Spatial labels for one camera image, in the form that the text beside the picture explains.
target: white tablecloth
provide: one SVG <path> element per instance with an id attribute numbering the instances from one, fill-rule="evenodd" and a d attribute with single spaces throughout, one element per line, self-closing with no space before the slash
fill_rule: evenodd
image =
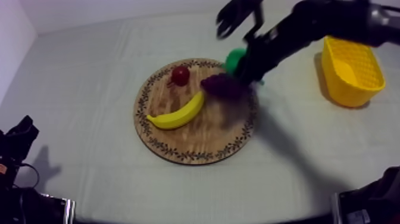
<path id="1" fill-rule="evenodd" d="M 215 10 L 39 37 L 0 107 L 2 130 L 26 114 L 40 130 L 26 160 L 40 171 L 39 191 L 76 200 L 80 217 L 117 223 L 270 223 L 327 211 L 331 193 L 399 164 L 400 48 L 390 44 L 375 50 L 387 87 L 367 108 L 322 96 L 319 41 L 265 75 L 258 129 L 234 156 L 187 167 L 150 152 L 133 125 L 143 82 L 170 62 L 223 61 L 244 46 L 252 21 L 217 41 Z M 269 9 L 264 31 L 289 10 Z M 22 169 L 18 183 L 34 178 Z"/>

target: yellow basket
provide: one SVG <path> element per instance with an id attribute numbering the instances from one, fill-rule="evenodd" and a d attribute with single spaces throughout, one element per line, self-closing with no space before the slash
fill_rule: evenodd
<path id="1" fill-rule="evenodd" d="M 329 95 L 340 105 L 362 106 L 385 88 L 385 78 L 369 46 L 325 37 L 322 67 Z"/>

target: banana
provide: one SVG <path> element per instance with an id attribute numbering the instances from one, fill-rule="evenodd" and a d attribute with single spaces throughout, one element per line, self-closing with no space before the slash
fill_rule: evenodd
<path id="1" fill-rule="evenodd" d="M 204 104 L 204 94 L 199 91 L 185 106 L 170 114 L 156 117 L 147 115 L 147 119 L 160 129 L 175 129 L 187 124 L 199 112 Z"/>

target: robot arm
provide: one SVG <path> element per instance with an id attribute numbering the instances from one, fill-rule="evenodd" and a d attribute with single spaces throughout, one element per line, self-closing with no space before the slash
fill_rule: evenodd
<path id="1" fill-rule="evenodd" d="M 255 26 L 244 37 L 248 49 L 235 71 L 244 85 L 261 80 L 279 62 L 326 35 L 370 46 L 400 45 L 400 17 L 389 14 L 400 13 L 399 8 L 369 0 L 303 0 L 269 32 L 255 36 L 263 24 L 261 2 L 232 0 L 217 17 L 217 37 L 224 39 L 254 13 Z"/>

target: grape bunch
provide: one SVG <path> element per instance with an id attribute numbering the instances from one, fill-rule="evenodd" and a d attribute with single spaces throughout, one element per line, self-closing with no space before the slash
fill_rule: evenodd
<path id="1" fill-rule="evenodd" d="M 203 89 L 210 95 L 226 100 L 237 100 L 247 87 L 237 79 L 225 73 L 214 74 L 200 82 Z"/>

